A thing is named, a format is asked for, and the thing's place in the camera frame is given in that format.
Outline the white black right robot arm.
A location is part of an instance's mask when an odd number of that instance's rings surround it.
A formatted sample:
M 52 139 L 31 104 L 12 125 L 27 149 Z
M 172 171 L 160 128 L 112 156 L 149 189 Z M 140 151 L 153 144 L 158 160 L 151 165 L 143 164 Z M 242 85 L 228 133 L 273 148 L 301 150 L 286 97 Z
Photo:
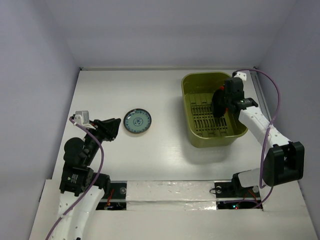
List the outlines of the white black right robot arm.
M 304 175 L 305 147 L 280 133 L 264 116 L 258 103 L 244 94 L 239 77 L 224 82 L 223 103 L 262 146 L 260 167 L 234 174 L 230 190 L 242 196 L 250 187 L 275 187 L 300 180 Z

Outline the plain black plate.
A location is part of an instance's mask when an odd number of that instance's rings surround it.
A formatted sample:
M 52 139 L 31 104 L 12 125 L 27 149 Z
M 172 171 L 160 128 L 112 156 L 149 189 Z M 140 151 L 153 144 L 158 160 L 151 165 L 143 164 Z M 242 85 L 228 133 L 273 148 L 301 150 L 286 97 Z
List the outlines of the plain black plate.
M 226 113 L 225 91 L 218 89 L 214 92 L 211 100 L 212 114 L 214 118 L 221 118 Z

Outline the left arm base electronics bay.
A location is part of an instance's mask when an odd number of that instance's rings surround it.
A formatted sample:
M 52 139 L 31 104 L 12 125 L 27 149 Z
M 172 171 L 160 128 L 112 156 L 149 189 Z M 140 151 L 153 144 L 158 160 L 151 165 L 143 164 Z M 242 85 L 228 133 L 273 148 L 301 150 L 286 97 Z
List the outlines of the left arm base electronics bay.
M 127 182 L 112 181 L 108 194 L 98 203 L 96 210 L 99 211 L 122 211 L 127 209 Z

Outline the blue floral dark-rimmed plate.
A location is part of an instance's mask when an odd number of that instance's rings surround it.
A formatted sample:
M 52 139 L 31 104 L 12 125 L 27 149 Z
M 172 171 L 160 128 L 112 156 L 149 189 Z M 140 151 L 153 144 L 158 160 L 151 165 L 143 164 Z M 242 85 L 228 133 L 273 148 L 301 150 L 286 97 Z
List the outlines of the blue floral dark-rimmed plate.
M 147 110 L 135 108 L 126 113 L 123 125 L 131 134 L 142 134 L 151 127 L 152 117 Z

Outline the right arm base electronics bay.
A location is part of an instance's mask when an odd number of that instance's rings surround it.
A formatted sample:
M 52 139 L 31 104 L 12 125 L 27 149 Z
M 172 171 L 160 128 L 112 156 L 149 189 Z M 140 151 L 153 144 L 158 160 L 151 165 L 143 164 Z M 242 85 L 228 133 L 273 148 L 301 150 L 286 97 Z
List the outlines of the right arm base electronics bay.
M 262 201 L 257 186 L 236 190 L 231 181 L 215 181 L 209 193 L 215 196 L 218 210 L 253 209 Z

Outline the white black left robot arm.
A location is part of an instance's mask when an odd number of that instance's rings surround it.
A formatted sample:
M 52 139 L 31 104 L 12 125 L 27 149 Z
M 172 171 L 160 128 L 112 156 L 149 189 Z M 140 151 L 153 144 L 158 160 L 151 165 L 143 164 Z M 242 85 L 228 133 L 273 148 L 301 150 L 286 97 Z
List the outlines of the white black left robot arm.
M 88 223 L 100 200 L 110 194 L 110 176 L 90 168 L 97 152 L 105 157 L 103 142 L 116 139 L 121 119 L 93 121 L 77 112 L 69 121 L 85 132 L 84 138 L 73 137 L 64 145 L 64 165 L 59 185 L 59 205 L 56 222 L 46 236 L 48 240 L 82 240 Z

